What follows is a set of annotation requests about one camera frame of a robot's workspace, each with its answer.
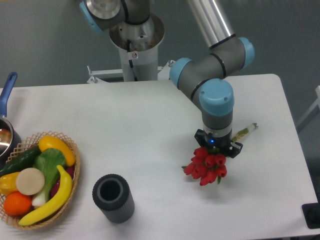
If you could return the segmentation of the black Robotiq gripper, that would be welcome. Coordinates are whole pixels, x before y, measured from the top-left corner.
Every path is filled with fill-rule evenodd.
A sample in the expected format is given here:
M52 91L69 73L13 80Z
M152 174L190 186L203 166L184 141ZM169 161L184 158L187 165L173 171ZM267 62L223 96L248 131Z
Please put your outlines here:
M196 131L194 138L200 147L206 147L207 149L218 148L223 150L226 157L232 159L239 155L243 148L242 143L232 142L227 135L223 137L208 136L205 135L202 129Z

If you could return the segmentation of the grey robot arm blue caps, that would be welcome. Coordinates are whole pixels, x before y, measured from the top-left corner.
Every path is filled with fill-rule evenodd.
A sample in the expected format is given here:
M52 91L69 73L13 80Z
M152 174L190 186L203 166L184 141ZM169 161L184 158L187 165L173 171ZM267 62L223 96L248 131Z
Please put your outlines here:
M199 145L234 158L243 146L232 140L235 99L226 77L251 64L255 49L247 38L236 36L218 0L190 0L188 6L209 55L198 62L176 60L169 79L201 111L203 128L195 134ZM165 29L151 13L148 0L83 0L79 8L93 31L109 32L119 51L124 81L158 79L158 47Z

